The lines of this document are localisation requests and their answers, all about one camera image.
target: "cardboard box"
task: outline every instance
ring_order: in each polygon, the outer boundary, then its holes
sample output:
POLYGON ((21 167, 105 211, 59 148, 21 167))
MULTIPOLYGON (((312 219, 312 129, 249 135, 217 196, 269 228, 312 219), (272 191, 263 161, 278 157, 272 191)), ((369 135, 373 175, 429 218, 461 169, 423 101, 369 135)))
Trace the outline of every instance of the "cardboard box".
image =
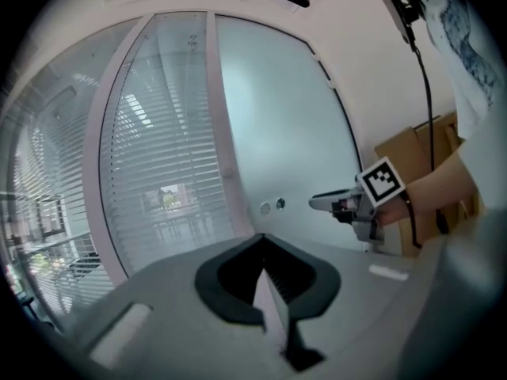
MULTIPOLYGON (((413 128, 407 128, 378 145, 375 152, 379 158, 389 157, 405 184, 420 179, 430 172, 429 160, 413 128)), ((438 236, 434 214, 418 215, 415 223, 419 243, 422 244, 430 238, 438 236)), ((416 257, 419 254, 419 249, 412 244, 412 226, 409 218, 399 222, 399 230, 402 240, 402 255, 416 257)))
MULTIPOLYGON (((433 119, 433 145, 435 168, 440 166, 461 144, 457 135, 456 113, 439 116, 433 119)), ((382 158, 387 156, 398 170, 405 184, 409 184, 431 173, 429 124, 424 123, 415 128, 409 127, 386 142, 378 145, 375 152, 382 158)), ((442 212, 447 219, 450 231, 461 221, 480 213, 483 209, 478 195, 464 199, 457 204, 444 207, 442 212)), ((402 255, 416 257, 417 248, 412 245, 412 230, 407 218, 399 222, 402 239, 402 255)), ((436 227, 435 213, 416 217, 417 240, 424 243, 440 235, 436 227)))

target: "black cutout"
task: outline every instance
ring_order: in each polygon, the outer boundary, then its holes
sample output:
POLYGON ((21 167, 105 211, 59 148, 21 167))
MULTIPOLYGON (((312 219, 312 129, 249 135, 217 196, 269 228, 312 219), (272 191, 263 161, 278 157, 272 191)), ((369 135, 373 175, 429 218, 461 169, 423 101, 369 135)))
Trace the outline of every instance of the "black cutout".
POLYGON ((284 356, 298 371, 324 359, 304 347, 297 321, 319 317, 340 288, 336 269, 272 235, 259 234, 204 262, 196 273, 197 294, 224 321, 261 325, 253 307, 259 275, 265 269, 288 307, 288 339, 284 356))

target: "glass door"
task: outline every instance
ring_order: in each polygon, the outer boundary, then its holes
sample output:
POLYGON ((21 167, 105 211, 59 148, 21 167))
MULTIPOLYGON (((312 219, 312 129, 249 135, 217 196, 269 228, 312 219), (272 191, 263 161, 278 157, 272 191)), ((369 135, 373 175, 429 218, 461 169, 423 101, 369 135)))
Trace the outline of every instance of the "glass door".
POLYGON ((310 48, 251 21, 217 16, 216 27, 255 230, 362 249, 351 226, 308 206, 315 194, 352 187, 360 172, 343 108, 310 48))
POLYGON ((128 276, 234 237, 208 108, 206 18, 155 15, 105 110, 101 194, 128 276))
POLYGON ((47 314, 61 330, 113 289, 86 218, 82 153, 99 81, 137 21, 97 32, 54 58, 0 125, 2 263, 18 300, 34 296, 37 316, 47 314))

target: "white door frame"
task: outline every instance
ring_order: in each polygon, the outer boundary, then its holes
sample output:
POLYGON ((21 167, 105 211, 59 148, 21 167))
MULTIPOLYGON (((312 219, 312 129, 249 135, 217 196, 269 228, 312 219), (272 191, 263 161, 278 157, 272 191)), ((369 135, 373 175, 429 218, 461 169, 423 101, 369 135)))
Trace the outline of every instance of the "white door frame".
POLYGON ((130 30, 118 49, 116 49, 108 66, 105 68, 101 82, 93 96, 83 145, 82 192, 86 218, 88 219, 95 249, 101 258, 104 269, 115 286, 122 284, 128 277, 112 243, 102 206, 100 178, 102 124, 104 123, 105 109, 116 76, 120 72, 132 45, 134 45, 139 34, 144 30, 152 17, 153 14, 149 14, 139 19, 138 23, 130 30))
POLYGON ((255 233, 248 216, 248 203, 239 176, 234 150, 231 122, 223 88, 222 63, 216 34, 215 13, 208 11, 206 20, 206 76, 208 79, 208 108, 213 124, 215 147, 219 159, 223 191, 232 229, 236 237, 249 237, 255 233))

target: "white shirt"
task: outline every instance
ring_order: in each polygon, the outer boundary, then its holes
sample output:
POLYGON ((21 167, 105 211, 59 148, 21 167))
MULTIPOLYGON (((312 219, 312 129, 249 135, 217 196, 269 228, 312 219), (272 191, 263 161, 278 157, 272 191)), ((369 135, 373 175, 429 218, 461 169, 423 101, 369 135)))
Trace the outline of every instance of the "white shirt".
POLYGON ((475 10, 460 0, 422 0, 428 33, 451 77, 459 156, 487 209, 507 209, 507 68, 475 10))

